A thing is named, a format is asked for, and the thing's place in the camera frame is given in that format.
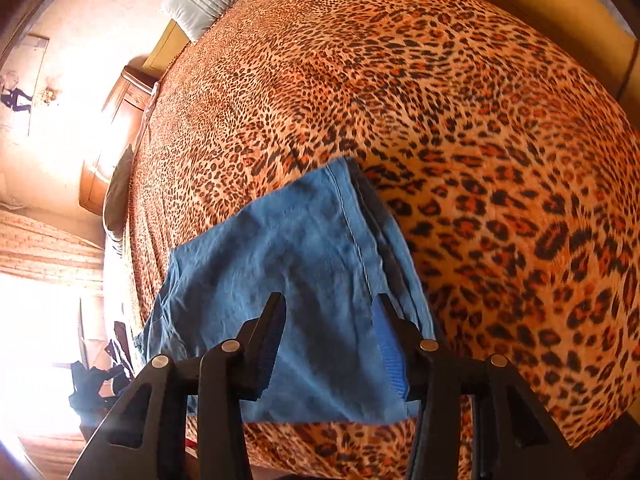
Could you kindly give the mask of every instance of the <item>striped curtain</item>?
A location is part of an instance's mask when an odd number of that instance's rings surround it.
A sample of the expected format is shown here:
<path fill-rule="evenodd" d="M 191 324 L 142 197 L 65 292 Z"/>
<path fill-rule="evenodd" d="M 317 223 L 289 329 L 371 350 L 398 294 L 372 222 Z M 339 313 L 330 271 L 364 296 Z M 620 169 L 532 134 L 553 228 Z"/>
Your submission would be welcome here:
<path fill-rule="evenodd" d="M 101 292 L 103 262 L 97 245 L 0 210 L 0 272 Z"/>

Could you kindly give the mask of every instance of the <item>blue gripper pad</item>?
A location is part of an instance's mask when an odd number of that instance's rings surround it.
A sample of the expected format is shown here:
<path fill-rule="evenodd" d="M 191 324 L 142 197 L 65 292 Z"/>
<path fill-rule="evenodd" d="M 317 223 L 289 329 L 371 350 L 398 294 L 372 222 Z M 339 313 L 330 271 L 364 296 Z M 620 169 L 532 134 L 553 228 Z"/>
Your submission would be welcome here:
<path fill-rule="evenodd" d="M 385 364 L 386 373 L 398 395 L 406 400 L 409 394 L 409 380 L 406 376 L 404 352 L 396 337 L 396 332 L 391 326 L 380 294 L 373 299 L 371 310 L 373 330 L 376 333 L 378 348 Z"/>

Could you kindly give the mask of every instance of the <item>window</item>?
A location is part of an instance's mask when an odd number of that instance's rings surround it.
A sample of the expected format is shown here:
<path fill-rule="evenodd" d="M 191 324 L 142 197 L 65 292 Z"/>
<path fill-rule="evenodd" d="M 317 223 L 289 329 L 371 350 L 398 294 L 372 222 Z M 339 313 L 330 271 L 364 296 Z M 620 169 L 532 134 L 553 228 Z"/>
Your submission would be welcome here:
<path fill-rule="evenodd" d="M 21 434 L 77 431 L 68 365 L 81 360 L 80 294 L 0 274 L 0 416 Z"/>

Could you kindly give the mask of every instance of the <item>poster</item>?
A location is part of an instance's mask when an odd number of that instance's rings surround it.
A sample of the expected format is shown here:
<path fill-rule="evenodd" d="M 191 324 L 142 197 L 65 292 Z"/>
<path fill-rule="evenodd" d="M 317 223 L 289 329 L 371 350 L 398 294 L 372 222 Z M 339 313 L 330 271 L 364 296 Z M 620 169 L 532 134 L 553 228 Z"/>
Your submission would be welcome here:
<path fill-rule="evenodd" d="M 48 44 L 27 34 L 0 69 L 0 131 L 29 135 L 33 93 Z"/>

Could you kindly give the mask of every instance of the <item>curtain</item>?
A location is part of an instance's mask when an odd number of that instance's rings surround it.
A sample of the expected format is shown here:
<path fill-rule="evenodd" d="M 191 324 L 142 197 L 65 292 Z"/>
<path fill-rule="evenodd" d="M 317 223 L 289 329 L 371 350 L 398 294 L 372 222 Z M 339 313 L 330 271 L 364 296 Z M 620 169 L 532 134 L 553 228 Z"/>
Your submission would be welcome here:
<path fill-rule="evenodd" d="M 0 272 L 101 292 L 103 261 L 87 240 L 0 210 Z"/>
<path fill-rule="evenodd" d="M 55 436 L 19 434 L 18 438 L 46 480 L 66 480 L 84 448 L 80 431 Z"/>

